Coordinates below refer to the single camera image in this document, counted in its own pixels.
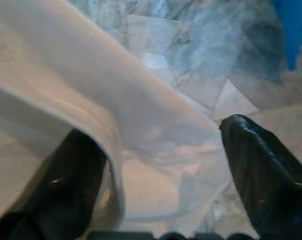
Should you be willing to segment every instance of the blue fabric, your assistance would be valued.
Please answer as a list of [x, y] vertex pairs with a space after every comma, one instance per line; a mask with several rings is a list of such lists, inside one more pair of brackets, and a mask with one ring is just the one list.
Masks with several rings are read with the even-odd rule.
[[293, 70], [302, 45], [302, 0], [271, 1], [284, 28], [287, 63]]

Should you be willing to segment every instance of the wrinkled fabric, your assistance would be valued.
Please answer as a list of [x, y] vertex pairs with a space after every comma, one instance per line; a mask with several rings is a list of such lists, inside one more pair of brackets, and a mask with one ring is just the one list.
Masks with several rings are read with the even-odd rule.
[[0, 215], [73, 128], [109, 159], [90, 230], [190, 235], [230, 180], [216, 125], [66, 1], [0, 0]]

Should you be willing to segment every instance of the white fabric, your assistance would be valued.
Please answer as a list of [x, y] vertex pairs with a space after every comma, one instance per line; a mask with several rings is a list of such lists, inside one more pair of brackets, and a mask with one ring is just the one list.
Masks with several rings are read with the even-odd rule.
[[201, 227], [229, 180], [212, 121], [66, 1], [0, 0], [0, 42], [0, 214], [76, 127], [110, 157], [120, 230]]

